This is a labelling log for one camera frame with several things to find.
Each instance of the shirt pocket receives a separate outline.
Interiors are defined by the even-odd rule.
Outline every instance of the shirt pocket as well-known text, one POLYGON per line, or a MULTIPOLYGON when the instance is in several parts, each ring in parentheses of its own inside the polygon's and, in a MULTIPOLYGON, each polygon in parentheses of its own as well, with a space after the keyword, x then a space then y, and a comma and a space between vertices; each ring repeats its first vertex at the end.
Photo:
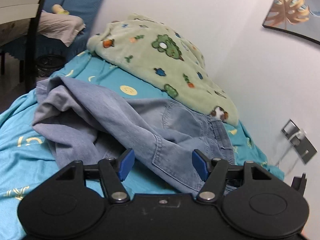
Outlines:
POLYGON ((190 109, 178 102, 171 101, 162 116, 162 123, 165 129, 172 129, 191 137, 204 135, 203 122, 195 118, 190 109))

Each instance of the cartoon print blanket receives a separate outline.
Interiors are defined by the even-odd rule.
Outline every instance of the cartoon print blanket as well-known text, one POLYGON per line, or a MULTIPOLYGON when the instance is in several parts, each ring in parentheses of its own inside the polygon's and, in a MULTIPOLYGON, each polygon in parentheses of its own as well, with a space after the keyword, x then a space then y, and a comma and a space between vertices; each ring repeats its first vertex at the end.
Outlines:
POLYGON ((132 14, 109 23, 104 33, 89 39, 87 48, 190 109, 238 124, 235 105, 208 77, 201 52, 170 27, 132 14))

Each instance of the turquoise bed sheet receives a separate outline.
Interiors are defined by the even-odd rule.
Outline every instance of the turquoise bed sheet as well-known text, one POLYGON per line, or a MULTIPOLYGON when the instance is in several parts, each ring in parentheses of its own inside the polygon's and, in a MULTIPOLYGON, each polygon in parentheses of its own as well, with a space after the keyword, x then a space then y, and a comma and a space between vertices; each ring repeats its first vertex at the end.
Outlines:
MULTIPOLYGON (((167 93, 99 57, 92 57, 87 51, 52 76, 57 75, 108 87, 125 98, 169 98, 167 93)), ((0 239, 16 240, 25 235, 16 215, 19 201, 58 171, 45 138, 31 128, 36 107, 35 91, 32 90, 0 114, 0 239)), ((268 165, 266 156, 252 143, 241 123, 238 127, 226 124, 226 129, 234 146, 236 164, 254 160, 283 178, 279 169, 268 165)), ((135 193, 177 192, 137 161, 123 184, 131 197, 135 193)), ((102 194, 98 182, 88 181, 87 186, 102 194)))

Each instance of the blue sofa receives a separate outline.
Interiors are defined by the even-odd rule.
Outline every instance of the blue sofa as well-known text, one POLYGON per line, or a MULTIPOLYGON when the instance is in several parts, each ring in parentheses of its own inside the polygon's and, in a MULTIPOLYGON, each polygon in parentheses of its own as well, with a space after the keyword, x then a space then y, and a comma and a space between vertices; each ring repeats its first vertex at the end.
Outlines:
MULTIPOLYGON (((46 54, 56 54, 62 55, 67 61, 70 61, 75 55, 85 50, 101 2, 102 0, 45 0, 45 11, 51 12, 52 5, 60 4, 65 10, 68 10, 71 15, 82 18, 86 24, 86 28, 77 35, 69 47, 65 46, 60 40, 47 38, 40 34, 37 35, 36 58, 46 54)), ((0 47, 0 50, 8 52, 21 61, 24 60, 25 57, 25 43, 26 38, 21 37, 3 45, 0 47)))

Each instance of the wall socket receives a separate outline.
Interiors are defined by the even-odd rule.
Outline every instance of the wall socket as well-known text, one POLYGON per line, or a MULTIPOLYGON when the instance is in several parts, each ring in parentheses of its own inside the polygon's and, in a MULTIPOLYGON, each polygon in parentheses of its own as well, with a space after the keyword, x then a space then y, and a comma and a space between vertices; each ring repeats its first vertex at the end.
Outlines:
MULTIPOLYGON (((281 131, 286 136, 286 138, 289 139, 295 133, 299 132, 300 129, 292 120, 289 120, 281 131)), ((304 137, 301 140, 297 139, 296 137, 293 137, 290 143, 295 148, 296 152, 300 155, 304 164, 307 164, 311 160, 311 158, 317 153, 317 150, 313 147, 313 145, 310 143, 307 137, 304 137)))

